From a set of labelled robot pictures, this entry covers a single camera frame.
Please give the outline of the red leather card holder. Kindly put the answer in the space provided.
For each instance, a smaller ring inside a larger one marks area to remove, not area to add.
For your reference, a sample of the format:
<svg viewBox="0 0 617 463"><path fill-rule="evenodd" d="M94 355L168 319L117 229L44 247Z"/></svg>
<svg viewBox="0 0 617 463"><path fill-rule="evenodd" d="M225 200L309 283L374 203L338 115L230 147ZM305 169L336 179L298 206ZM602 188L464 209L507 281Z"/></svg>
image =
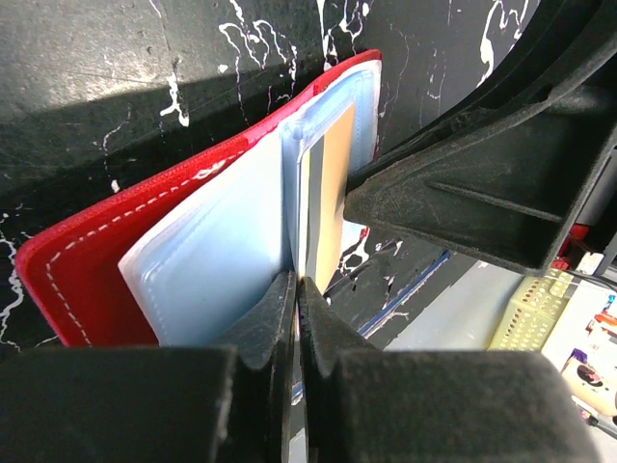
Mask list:
<svg viewBox="0 0 617 463"><path fill-rule="evenodd" d="M297 265L311 135L352 103L348 173L372 159L381 70L378 50L349 58L259 123L28 240L16 272L62 343L217 339ZM367 235L343 219L339 259Z"/></svg>

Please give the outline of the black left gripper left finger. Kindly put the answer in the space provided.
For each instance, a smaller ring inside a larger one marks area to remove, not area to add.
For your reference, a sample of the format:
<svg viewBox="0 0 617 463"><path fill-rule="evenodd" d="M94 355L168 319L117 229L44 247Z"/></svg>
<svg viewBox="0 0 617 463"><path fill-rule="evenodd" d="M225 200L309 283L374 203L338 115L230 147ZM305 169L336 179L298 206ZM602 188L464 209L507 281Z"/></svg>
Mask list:
<svg viewBox="0 0 617 463"><path fill-rule="evenodd" d="M33 349L1 367L5 462L284 462L297 278L207 347Z"/></svg>

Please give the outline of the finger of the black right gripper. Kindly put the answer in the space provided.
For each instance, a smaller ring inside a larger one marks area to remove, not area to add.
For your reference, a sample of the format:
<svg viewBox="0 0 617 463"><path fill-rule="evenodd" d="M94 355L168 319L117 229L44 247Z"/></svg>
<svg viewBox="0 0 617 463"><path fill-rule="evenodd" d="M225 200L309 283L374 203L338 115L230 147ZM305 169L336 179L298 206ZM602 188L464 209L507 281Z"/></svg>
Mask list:
<svg viewBox="0 0 617 463"><path fill-rule="evenodd" d="M615 143L615 90L582 85L473 145L408 157L368 178L348 193L345 217L540 274Z"/></svg>
<svg viewBox="0 0 617 463"><path fill-rule="evenodd" d="M526 105L523 99L532 87L574 49L593 21L614 14L614 1L542 1L521 38L478 88L378 160L397 162L429 150L456 152L494 137L504 130L499 119L511 119Z"/></svg>

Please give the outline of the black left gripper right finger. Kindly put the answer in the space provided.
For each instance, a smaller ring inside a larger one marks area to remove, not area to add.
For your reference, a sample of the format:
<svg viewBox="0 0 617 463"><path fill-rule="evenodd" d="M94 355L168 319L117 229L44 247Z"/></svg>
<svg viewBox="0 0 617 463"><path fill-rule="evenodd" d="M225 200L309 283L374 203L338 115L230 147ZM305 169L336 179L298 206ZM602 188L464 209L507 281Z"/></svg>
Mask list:
<svg viewBox="0 0 617 463"><path fill-rule="evenodd" d="M554 366L515 351L383 351L298 289L311 462L596 462Z"/></svg>

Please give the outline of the gold magnetic stripe card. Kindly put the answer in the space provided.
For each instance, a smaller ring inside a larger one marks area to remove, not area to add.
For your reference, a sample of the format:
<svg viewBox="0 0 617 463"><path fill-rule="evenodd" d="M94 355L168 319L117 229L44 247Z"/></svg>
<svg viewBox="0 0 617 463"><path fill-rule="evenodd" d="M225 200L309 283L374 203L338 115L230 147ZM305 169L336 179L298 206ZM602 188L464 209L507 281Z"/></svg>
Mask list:
<svg viewBox="0 0 617 463"><path fill-rule="evenodd" d="M340 256L344 191L354 133L355 105L335 111L301 149L298 254L300 277L327 289Z"/></svg>

